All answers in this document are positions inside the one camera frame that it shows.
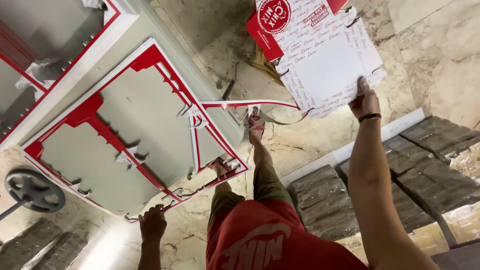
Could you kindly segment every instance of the red circular logo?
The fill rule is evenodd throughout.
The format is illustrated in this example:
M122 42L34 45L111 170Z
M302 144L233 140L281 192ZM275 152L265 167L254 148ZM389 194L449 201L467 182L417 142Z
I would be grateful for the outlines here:
M257 12L258 24L267 33L281 32L289 23L291 12L286 0L266 0Z

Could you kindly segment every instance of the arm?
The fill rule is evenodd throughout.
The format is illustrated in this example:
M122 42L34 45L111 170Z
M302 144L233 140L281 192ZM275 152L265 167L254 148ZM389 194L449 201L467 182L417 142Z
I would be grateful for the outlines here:
M359 80L359 97L350 107L357 118L380 113L377 95L364 78ZM348 176L369 265L372 269L437 270L434 262L408 237L395 210L380 123L380 117L360 123Z
M160 240L167 222L161 213L163 205L151 207L144 216L138 216L140 232L142 233L142 254L138 270L160 270Z

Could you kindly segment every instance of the bracelet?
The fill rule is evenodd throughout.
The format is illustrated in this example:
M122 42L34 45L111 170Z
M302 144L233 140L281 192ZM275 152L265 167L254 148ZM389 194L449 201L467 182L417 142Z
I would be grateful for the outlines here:
M370 118L375 118L375 117L379 117L379 118L382 118L382 115L379 114L379 113L371 113L371 114L367 114L365 116L362 116L359 118L359 123L361 123L363 120L365 119L370 119Z

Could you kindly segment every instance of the metal rod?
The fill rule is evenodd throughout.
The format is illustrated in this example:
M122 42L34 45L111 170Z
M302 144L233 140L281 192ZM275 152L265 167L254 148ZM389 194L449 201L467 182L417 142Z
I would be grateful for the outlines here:
M12 214L13 211L17 210L18 208L20 208L20 206L24 205L29 201L30 201L29 199L24 198L21 201L17 202L12 207L8 208L5 212L0 214L0 220L6 218L8 215Z
M225 93L223 93L222 99L223 100L228 100L228 97L232 93L233 86L235 85L235 80L232 80L230 84L228 85L227 89L225 90Z

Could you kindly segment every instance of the metal wheel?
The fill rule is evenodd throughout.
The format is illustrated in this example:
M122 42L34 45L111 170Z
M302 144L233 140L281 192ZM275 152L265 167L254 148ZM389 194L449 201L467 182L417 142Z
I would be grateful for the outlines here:
M5 177L5 188L17 202L27 201L23 206L40 213L53 213L65 205L62 189L43 174L16 169Z

